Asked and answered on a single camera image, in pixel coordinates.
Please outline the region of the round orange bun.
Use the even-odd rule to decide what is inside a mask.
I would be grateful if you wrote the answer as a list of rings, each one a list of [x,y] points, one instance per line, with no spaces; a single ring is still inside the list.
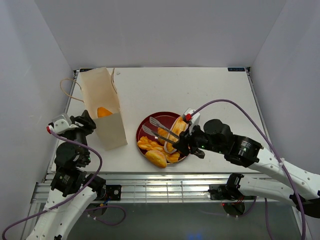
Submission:
[[[97,117],[98,118],[104,118],[104,117],[110,116],[112,114],[113,113],[111,111],[109,111],[108,109],[106,109],[104,107],[97,108]]]

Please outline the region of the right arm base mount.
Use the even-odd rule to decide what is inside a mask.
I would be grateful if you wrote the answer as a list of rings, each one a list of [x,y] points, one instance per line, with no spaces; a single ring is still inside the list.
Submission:
[[[211,200],[235,201],[239,199],[239,197],[236,197],[228,192],[224,184],[210,184],[207,192],[209,193],[209,198]]]

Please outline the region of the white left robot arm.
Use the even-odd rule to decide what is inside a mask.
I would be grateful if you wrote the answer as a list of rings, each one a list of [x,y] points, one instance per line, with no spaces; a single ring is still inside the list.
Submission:
[[[87,136],[96,129],[89,112],[80,116],[63,113],[54,118],[47,131],[63,142],[55,151],[55,175],[29,240],[65,240],[88,205],[106,192],[106,181],[97,173],[82,169],[91,163]]]

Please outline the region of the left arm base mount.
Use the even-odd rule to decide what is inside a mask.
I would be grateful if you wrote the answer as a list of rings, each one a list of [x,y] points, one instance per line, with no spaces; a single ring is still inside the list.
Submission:
[[[102,187],[100,200],[103,201],[120,201],[122,186],[119,184],[106,185]]]

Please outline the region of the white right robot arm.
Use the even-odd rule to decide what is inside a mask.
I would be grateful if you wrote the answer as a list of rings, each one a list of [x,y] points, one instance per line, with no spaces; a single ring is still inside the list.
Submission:
[[[238,200],[257,196],[277,200],[304,212],[320,217],[320,176],[303,170],[287,161],[278,162],[276,155],[259,142],[233,134],[227,124],[212,119],[204,127],[196,125],[181,132],[173,147],[184,155],[204,158],[204,151],[222,154],[228,162],[258,171],[272,180],[259,180],[241,173],[232,173],[225,186],[211,190],[219,200]]]

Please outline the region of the golden turnover bread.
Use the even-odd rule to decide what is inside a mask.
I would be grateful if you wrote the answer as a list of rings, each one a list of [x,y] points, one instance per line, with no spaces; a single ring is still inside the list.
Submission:
[[[159,150],[149,150],[145,153],[145,157],[158,168],[164,169],[167,167],[167,159]]]

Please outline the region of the cream paper bag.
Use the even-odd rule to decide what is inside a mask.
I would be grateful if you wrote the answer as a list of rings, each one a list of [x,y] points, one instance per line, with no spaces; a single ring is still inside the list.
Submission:
[[[73,80],[80,89],[79,97],[60,88],[69,98],[81,102],[88,111],[96,125],[94,131],[107,151],[128,144],[114,73],[106,67],[80,71]]]

